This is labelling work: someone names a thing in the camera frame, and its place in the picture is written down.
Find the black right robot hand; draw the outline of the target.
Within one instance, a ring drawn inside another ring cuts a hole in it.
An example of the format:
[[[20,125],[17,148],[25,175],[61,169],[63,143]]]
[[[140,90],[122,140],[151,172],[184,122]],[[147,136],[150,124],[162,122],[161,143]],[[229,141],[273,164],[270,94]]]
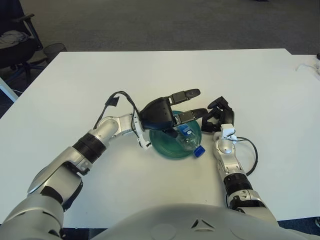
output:
[[[202,132],[220,132],[223,124],[234,125],[235,113],[223,96],[212,101],[207,108],[210,111],[202,117]]]

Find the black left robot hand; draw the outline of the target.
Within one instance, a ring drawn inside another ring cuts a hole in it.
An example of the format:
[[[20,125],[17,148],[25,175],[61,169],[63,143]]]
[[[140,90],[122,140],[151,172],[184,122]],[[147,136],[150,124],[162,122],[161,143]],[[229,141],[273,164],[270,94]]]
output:
[[[200,94],[200,90],[195,88],[151,101],[139,112],[142,127],[147,130],[162,131],[168,136],[176,138],[178,133],[175,127],[202,118],[208,111],[206,108],[197,108],[173,114],[171,106],[189,101]]]

